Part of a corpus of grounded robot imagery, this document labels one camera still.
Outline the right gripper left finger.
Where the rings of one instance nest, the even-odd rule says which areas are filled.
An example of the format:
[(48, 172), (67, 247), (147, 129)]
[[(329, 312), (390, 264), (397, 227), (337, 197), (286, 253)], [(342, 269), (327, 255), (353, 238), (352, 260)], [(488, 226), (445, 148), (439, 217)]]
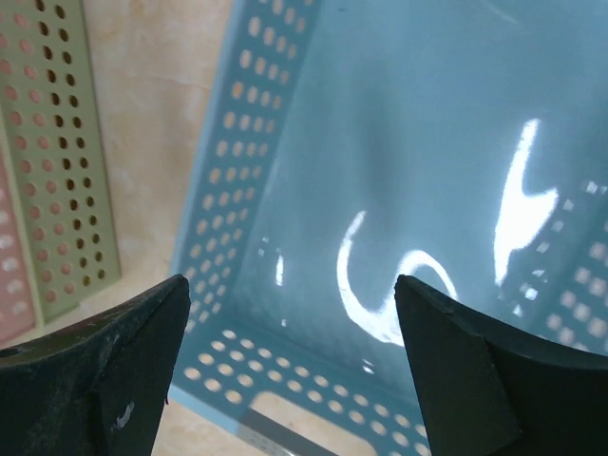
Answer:
[(190, 311), (174, 275), (1, 351), (4, 455), (149, 455)]

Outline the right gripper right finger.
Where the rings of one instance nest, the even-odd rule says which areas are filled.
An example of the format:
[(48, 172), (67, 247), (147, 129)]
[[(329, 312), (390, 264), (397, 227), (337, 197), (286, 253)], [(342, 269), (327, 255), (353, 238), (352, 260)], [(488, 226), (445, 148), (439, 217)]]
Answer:
[(395, 303), (434, 455), (604, 455), (607, 359), (401, 275)]

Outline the pink perforated plastic basket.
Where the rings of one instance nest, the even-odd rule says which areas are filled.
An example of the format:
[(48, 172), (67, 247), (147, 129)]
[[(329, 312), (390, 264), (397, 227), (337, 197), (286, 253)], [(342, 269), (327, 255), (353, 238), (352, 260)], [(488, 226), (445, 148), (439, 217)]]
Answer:
[(22, 207), (20, 175), (31, 171), (22, 164), (29, 140), (28, 124), (20, 103), (28, 98), (25, 69), (31, 42), (28, 18), (13, 10), (15, 3), (1, 3), (1, 344), (7, 345), (35, 330), (38, 311), (35, 286), (30, 283), (29, 242)]

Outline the blue perforated plastic basket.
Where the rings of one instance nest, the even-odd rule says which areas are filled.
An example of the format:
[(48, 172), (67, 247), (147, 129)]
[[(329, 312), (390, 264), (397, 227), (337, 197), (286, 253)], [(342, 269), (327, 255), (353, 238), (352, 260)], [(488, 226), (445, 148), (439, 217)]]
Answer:
[(606, 3), (237, 1), (171, 270), (171, 400), (269, 454), (437, 447), (399, 276), (605, 360)]

